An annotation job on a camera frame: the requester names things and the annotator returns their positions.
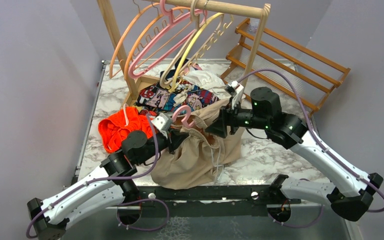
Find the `beige shorts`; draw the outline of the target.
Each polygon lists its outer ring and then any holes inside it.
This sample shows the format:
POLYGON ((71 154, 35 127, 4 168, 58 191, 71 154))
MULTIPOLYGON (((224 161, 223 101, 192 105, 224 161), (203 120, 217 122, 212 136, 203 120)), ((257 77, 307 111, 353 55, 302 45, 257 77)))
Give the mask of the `beige shorts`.
POLYGON ((191 113, 186 128, 180 120, 174 127, 188 137, 173 154, 163 151, 150 175, 152 180, 168 189, 182 190, 217 181, 225 165, 241 158, 243 128, 226 138, 206 133, 205 129, 218 117, 219 110, 228 104, 221 99, 191 113))

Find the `orange mesh shorts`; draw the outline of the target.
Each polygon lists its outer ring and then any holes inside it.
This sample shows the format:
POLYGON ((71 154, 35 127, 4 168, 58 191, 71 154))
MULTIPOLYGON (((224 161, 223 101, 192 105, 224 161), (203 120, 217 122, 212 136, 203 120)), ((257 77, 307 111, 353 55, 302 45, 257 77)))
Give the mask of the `orange mesh shorts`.
POLYGON ((157 116, 154 111, 138 111, 136 107, 124 104, 121 110, 101 120, 97 129, 105 151, 110 154, 119 150, 122 142, 133 131, 142 131, 150 138, 152 129, 146 114, 149 114, 151 119, 157 116))

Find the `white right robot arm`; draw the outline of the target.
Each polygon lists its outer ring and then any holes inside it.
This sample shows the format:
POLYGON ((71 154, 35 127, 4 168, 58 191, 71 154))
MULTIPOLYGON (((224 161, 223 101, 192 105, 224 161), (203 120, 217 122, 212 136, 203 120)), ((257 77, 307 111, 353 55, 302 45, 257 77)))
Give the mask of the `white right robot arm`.
POLYGON ((329 179, 328 183, 311 182, 280 174, 268 188, 272 202, 307 200, 329 206, 337 215, 352 222, 368 212, 375 189, 383 182, 379 174, 368 174, 340 156, 333 157, 333 151, 321 146, 321 139, 301 118, 282 111, 279 95, 268 87, 252 90, 252 107, 242 108, 239 97, 243 89, 242 85, 226 86, 230 99, 206 132, 226 138, 239 128, 264 130, 268 139, 298 154, 329 179))

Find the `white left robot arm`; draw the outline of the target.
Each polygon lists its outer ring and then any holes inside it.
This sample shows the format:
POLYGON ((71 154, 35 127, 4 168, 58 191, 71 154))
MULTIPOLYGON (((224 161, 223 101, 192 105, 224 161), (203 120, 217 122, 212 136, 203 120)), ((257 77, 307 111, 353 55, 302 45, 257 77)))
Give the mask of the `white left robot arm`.
POLYGON ((170 128, 167 134, 158 132, 147 136, 135 130, 127 135, 121 148, 108 155, 98 167, 82 180, 46 199, 33 198, 27 203, 30 223, 28 239, 58 240, 80 220, 107 207, 134 205, 144 202, 134 179, 137 166, 161 151, 173 153, 189 137, 186 132, 170 128))

